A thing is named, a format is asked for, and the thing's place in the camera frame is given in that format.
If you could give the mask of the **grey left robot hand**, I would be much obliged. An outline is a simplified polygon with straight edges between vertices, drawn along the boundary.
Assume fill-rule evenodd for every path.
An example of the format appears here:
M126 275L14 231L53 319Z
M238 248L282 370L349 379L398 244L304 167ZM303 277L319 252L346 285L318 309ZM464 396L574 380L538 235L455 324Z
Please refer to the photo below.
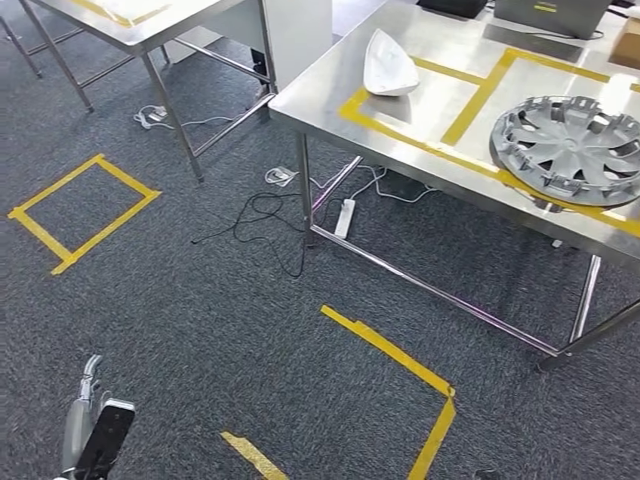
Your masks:
M60 478L74 479L78 460L93 431L93 399L94 389L98 385L94 377L102 360L102 355L94 354L85 363L80 381L79 393L66 415Z

